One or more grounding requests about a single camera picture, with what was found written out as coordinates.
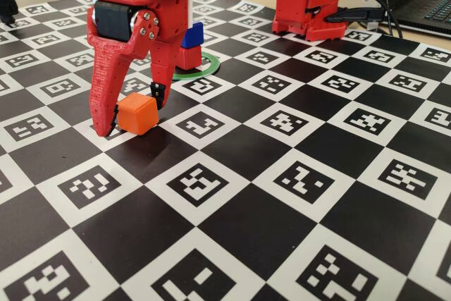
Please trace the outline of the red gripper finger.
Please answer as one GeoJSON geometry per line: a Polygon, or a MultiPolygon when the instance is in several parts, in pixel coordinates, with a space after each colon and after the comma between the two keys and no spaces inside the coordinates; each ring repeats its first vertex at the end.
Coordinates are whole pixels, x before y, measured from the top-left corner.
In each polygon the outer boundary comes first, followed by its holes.
{"type": "Polygon", "coordinates": [[[128,42],[100,37],[92,20],[93,11],[87,12],[87,41],[94,48],[94,67],[89,107],[96,133],[107,136],[115,120],[118,95],[130,63],[147,56],[159,32],[159,20],[150,10],[140,10],[128,42]]]}
{"type": "Polygon", "coordinates": [[[184,36],[184,32],[179,32],[168,39],[161,39],[157,37],[157,34],[150,33],[152,78],[150,88],[158,109],[162,109],[167,102],[177,56],[184,36]]]}

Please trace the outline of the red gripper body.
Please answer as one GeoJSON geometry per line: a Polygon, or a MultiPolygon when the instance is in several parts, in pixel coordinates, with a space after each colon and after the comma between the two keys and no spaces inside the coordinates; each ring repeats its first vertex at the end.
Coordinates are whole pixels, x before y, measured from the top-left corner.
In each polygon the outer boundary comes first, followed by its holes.
{"type": "Polygon", "coordinates": [[[127,42],[131,19],[141,9],[156,14],[160,41],[183,35],[187,29],[187,0],[97,0],[94,12],[99,36],[127,42]]]}

